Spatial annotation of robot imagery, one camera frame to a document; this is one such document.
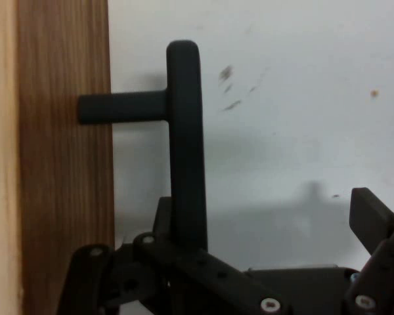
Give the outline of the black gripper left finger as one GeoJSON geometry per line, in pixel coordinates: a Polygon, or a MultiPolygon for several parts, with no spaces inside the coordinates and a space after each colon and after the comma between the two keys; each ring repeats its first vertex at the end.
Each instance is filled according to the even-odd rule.
{"type": "Polygon", "coordinates": [[[158,202],[151,232],[112,249],[80,247],[70,261],[57,312],[118,314],[138,301],[153,314],[289,314],[290,302],[206,251],[171,241],[171,200],[158,202]]]}

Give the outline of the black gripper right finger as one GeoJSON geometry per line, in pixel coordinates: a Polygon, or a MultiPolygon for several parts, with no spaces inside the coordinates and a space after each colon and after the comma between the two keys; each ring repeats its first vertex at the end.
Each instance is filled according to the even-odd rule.
{"type": "Polygon", "coordinates": [[[368,188],[354,188],[349,226],[370,258],[345,294],[345,313],[394,314],[394,212],[368,188]]]}

